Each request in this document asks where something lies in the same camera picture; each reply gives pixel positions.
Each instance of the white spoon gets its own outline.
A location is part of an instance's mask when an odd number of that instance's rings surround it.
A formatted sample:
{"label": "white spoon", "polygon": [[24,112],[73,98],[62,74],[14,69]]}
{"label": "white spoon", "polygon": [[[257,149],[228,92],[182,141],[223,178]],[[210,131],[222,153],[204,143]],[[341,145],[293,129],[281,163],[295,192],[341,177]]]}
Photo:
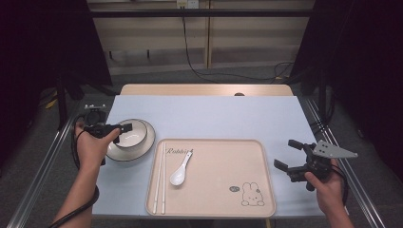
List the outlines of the white spoon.
{"label": "white spoon", "polygon": [[181,185],[184,182],[184,177],[186,176],[186,165],[192,154],[192,152],[187,152],[181,166],[178,168],[177,171],[175,171],[175,173],[171,175],[171,178],[169,180],[173,185]]}

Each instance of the human arm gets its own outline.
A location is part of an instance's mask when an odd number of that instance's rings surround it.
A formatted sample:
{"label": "human arm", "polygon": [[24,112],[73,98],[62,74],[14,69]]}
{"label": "human arm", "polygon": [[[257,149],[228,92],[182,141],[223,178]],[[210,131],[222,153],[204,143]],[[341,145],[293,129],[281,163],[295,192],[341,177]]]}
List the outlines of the human arm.
{"label": "human arm", "polygon": [[305,178],[317,190],[317,203],[325,214],[332,228],[354,227],[342,202],[342,178],[332,172],[326,180],[319,180],[313,173],[306,172]]}
{"label": "human arm", "polygon": [[[83,132],[83,124],[75,127],[76,136]],[[83,132],[77,139],[77,152],[80,160],[80,169],[72,184],[65,202],[59,209],[54,221],[76,210],[89,202],[95,191],[96,181],[100,171],[100,165],[106,155],[107,146],[119,136],[120,130],[115,129],[107,136],[97,139],[88,132]],[[92,206],[83,213],[73,217],[61,227],[90,227],[92,218]]]}

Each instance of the human hand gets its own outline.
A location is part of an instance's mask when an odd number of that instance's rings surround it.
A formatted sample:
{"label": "human hand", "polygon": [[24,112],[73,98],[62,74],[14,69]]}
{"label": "human hand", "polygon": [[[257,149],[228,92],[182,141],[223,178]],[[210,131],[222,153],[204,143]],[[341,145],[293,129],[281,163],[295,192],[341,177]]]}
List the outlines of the human hand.
{"label": "human hand", "polygon": [[[84,131],[84,123],[78,122],[75,127],[76,137]],[[104,159],[108,145],[120,134],[120,129],[114,129],[105,137],[98,139],[84,131],[77,140],[77,153],[80,159],[80,169],[99,168]]]}
{"label": "human hand", "polygon": [[[331,163],[337,166],[337,161],[331,159]],[[313,173],[306,172],[305,178],[317,190],[317,203],[325,215],[338,213],[344,210],[342,201],[342,178],[335,172],[331,172],[326,180],[319,180]]]}

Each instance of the tray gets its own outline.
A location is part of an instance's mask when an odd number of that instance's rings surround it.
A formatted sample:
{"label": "tray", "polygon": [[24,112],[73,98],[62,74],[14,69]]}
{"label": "tray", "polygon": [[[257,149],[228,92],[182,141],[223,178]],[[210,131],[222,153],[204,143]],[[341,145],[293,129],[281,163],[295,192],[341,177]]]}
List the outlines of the tray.
{"label": "tray", "polygon": [[[182,185],[174,186],[169,178],[188,151],[193,155],[186,166],[186,178]],[[255,140],[159,141],[145,207],[155,216],[272,216],[276,204],[262,145]]]}

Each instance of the cartoon rabbit print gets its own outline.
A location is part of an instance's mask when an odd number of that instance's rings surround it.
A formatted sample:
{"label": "cartoon rabbit print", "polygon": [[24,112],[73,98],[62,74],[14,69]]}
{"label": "cartoon rabbit print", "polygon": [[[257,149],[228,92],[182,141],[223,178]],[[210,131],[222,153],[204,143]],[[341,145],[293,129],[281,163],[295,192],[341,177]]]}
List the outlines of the cartoon rabbit print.
{"label": "cartoon rabbit print", "polygon": [[255,182],[246,182],[242,186],[242,205],[243,206],[263,206],[263,195],[261,194],[258,184]]}

